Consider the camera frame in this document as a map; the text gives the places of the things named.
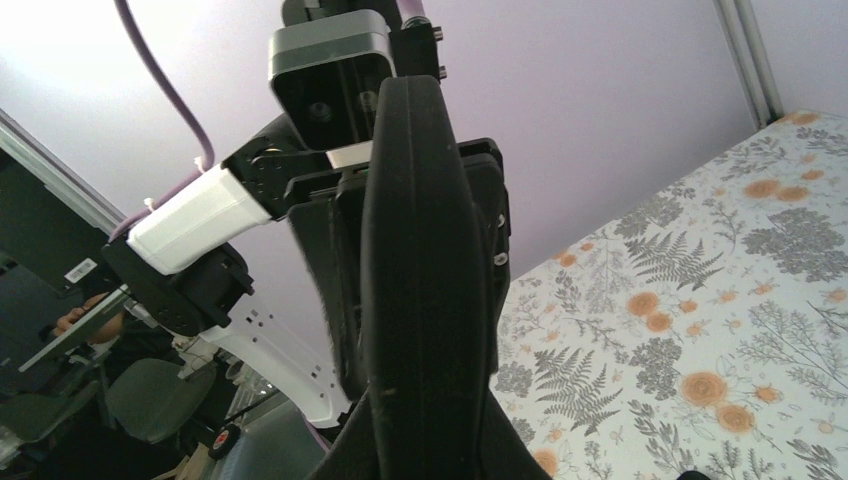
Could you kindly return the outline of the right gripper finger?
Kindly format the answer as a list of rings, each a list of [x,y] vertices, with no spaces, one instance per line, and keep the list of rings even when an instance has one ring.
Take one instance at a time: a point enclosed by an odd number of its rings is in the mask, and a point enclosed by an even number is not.
[[[489,263],[438,82],[384,81],[360,238],[366,389],[317,479],[542,479],[489,379]]]

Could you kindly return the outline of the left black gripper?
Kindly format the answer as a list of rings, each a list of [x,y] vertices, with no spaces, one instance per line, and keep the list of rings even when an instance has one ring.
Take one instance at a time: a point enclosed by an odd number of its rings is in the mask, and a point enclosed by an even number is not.
[[[462,142],[459,154],[478,213],[489,263],[489,317],[496,321],[509,288],[508,191],[503,155],[491,138]],[[287,219],[318,290],[333,365],[345,396],[357,401],[367,386],[361,354],[360,238],[367,180],[363,164],[293,178]]]

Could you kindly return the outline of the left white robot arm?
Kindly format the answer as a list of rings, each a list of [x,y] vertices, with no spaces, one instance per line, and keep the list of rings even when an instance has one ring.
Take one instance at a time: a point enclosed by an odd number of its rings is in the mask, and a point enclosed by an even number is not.
[[[110,267],[163,327],[245,362],[318,429],[364,409],[382,428],[479,430],[499,405],[496,326],[509,288],[507,193],[496,144],[458,142],[448,112],[380,112],[368,164],[291,177],[287,220],[322,297],[334,372],[258,302],[226,237],[268,217],[228,163],[150,214],[164,259],[127,233]]]

